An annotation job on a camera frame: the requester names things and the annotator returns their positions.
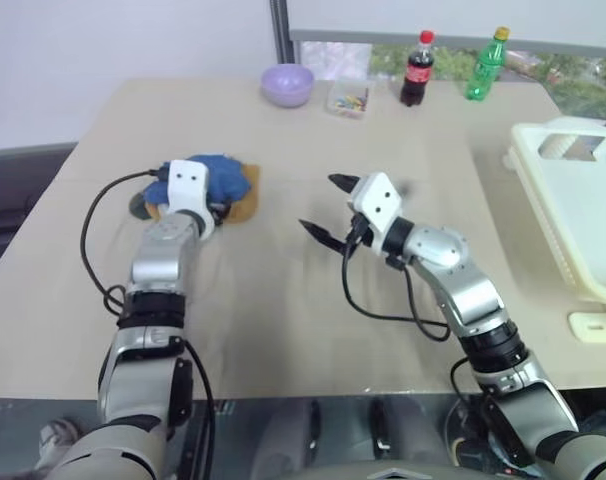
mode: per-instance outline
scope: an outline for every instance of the window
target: window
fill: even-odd
[[[301,63],[317,78],[400,77],[413,46],[301,42]],[[466,81],[478,52],[436,47],[432,78]],[[565,115],[606,119],[606,58],[508,51],[499,81],[540,82]]]

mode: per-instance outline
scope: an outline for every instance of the plastic box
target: plastic box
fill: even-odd
[[[327,111],[341,117],[360,120],[370,101],[370,84],[358,80],[334,82],[327,96]]]

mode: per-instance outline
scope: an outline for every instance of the white dish rack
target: white dish rack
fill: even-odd
[[[561,275],[581,299],[606,305],[606,127],[561,117],[516,125],[512,140],[509,159]],[[577,338],[606,342],[606,313],[573,312],[569,322]]]

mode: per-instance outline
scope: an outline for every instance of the red bottle cap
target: red bottle cap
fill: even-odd
[[[423,30],[419,41],[421,43],[432,43],[434,41],[434,32],[432,30]]]

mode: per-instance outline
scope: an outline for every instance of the bottle label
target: bottle label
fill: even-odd
[[[430,79],[431,73],[432,67],[420,68],[415,67],[414,65],[408,65],[405,78],[407,78],[408,82],[425,83]]]
[[[492,83],[501,73],[500,65],[486,65],[481,62],[476,62],[474,66],[474,76],[479,80]]]

